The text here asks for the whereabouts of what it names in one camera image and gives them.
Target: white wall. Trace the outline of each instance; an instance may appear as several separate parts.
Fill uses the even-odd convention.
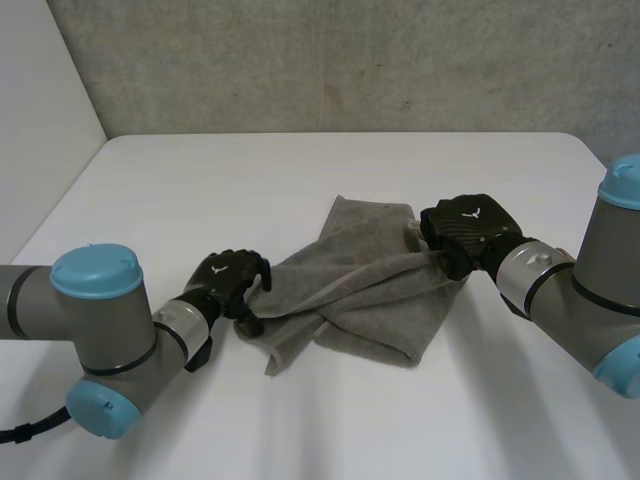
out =
[[[0,0],[0,263],[106,139],[44,0]]]

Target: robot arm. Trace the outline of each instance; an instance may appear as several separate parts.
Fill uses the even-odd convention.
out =
[[[180,370],[207,363],[219,316],[262,333],[243,300],[257,275],[270,290],[269,263],[255,252],[212,254],[152,315],[142,269],[121,245],[79,248],[52,267],[2,266],[0,339],[73,342],[84,375],[66,409],[91,433],[120,438]]]
[[[487,195],[440,201],[421,230],[447,276],[485,270],[513,313],[618,394],[640,397],[640,156],[612,164],[577,261],[523,236]]]

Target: white table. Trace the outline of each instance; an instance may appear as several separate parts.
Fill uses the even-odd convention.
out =
[[[15,263],[87,243],[133,248],[153,308],[203,256],[273,263],[315,240],[334,197],[406,202],[486,192],[525,232],[577,254],[604,168],[562,134],[132,136],[109,142]],[[4,479],[625,479],[640,403],[619,399],[476,273],[405,370],[310,345],[272,379],[217,332],[215,361],[174,381],[127,438],[72,422],[0,447]],[[0,344],[0,424],[42,418],[80,375],[71,345]]]

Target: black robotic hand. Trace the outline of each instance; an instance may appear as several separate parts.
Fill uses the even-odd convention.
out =
[[[488,270],[487,253],[497,238],[523,238],[516,221],[485,194],[440,200],[436,207],[423,210],[420,220],[429,248],[444,251],[440,267],[452,280],[462,280],[473,270]]]
[[[257,275],[262,288],[271,291],[271,267],[258,253],[247,250],[225,250],[212,253],[196,268],[185,291],[205,292],[215,302],[221,314],[238,322],[248,337],[262,335],[264,326],[244,301],[244,294],[253,285]]]

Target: gray towel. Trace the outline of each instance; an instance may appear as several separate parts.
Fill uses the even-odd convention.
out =
[[[409,205],[336,198],[320,239],[273,267],[273,291],[248,303],[265,333],[244,340],[271,358],[266,374],[319,345],[401,366],[420,363],[464,282],[428,251]]]

